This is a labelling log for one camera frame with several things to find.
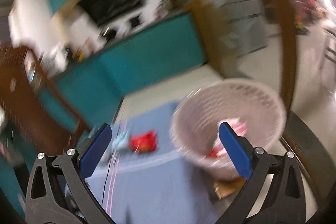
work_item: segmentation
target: red item on shelf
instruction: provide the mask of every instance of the red item on shelf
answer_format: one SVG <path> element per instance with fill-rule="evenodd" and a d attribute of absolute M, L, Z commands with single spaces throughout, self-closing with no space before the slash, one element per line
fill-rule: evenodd
<path fill-rule="evenodd" d="M 136 153 L 149 153 L 157 148 L 156 130 L 149 130 L 147 133 L 139 136 L 131 136 L 129 139 L 130 148 Z"/>

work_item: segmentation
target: blue gripper pad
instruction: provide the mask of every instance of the blue gripper pad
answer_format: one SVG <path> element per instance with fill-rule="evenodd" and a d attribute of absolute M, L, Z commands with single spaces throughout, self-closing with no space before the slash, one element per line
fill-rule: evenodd
<path fill-rule="evenodd" d="M 251 159 L 239 143 L 238 138 L 243 137 L 238 137 L 227 122 L 221 123 L 218 133 L 219 139 L 224 145 L 239 175 L 248 180 L 252 175 Z"/>
<path fill-rule="evenodd" d="M 85 140 L 86 150 L 79 159 L 79 176 L 84 179 L 92 176 L 101 157 L 112 139 L 112 129 L 108 124 L 103 124 L 92 138 Z"/>

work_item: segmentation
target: black cable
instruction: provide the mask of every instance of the black cable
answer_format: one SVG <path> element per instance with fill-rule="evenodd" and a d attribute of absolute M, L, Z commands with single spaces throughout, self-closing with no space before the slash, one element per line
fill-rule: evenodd
<path fill-rule="evenodd" d="M 119 128 L 118 128 L 117 136 L 119 135 L 120 125 L 121 125 L 121 123 L 119 124 Z M 106 187 L 107 178 L 109 177 L 109 172 L 110 172 L 110 167 L 111 167 L 112 158 L 113 158 L 113 156 L 111 155 L 110 163 L 109 163 L 109 168 L 108 168 L 108 170 L 107 170 L 107 175 L 106 175 L 105 184 L 104 184 L 103 198 L 102 198 L 102 200 L 101 200 L 101 206 L 103 206 L 104 195 L 105 195 L 105 187 Z"/>
<path fill-rule="evenodd" d="M 109 168 L 108 168 L 108 170 L 107 170 L 107 175 L 106 175 L 106 179 L 105 179 L 104 190 L 103 190 L 103 199 L 101 200 L 101 206 L 103 206 L 104 194 L 105 194 L 105 187 L 106 187 L 107 178 L 108 178 L 108 176 L 109 176 L 109 172 L 110 172 L 111 161 L 112 161 L 112 156 L 111 156 L 111 158 L 110 158 Z"/>

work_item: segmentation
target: wooden chair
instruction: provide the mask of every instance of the wooden chair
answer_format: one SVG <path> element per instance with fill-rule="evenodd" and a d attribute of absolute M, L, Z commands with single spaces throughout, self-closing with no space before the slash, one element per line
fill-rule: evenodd
<path fill-rule="evenodd" d="M 78 121 L 74 133 L 50 116 L 29 84 L 25 68 L 28 52 L 35 60 L 36 72 L 41 75 L 45 87 L 51 90 L 62 106 Z M 26 46 L 0 47 L 0 105 L 21 134 L 39 152 L 49 156 L 60 155 L 68 148 L 75 147 L 83 132 L 90 130 L 82 116 L 63 98 L 55 83 L 48 78 L 33 50 Z"/>

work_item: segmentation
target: red package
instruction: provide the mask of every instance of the red package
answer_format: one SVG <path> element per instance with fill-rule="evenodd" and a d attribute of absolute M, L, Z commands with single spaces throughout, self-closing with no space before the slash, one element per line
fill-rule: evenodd
<path fill-rule="evenodd" d="M 149 153 L 156 150 L 156 131 L 149 130 L 147 133 L 138 136 L 131 136 L 129 139 L 130 148 L 136 153 Z"/>
<path fill-rule="evenodd" d="M 247 124 L 246 124 L 246 122 L 240 122 L 239 118 L 221 120 L 217 125 L 218 128 L 221 125 L 221 123 L 223 123 L 223 122 L 227 122 L 232 127 L 232 129 L 235 131 L 235 133 L 238 136 L 244 136 L 246 134 Z M 211 152 L 208 154 L 208 157 L 209 158 L 218 158 L 218 157 L 221 157 L 221 156 L 225 155 L 226 153 L 227 153 L 226 149 L 224 148 L 222 142 L 220 141 L 219 134 L 217 133 L 217 137 L 216 137 L 215 142 L 212 146 Z"/>

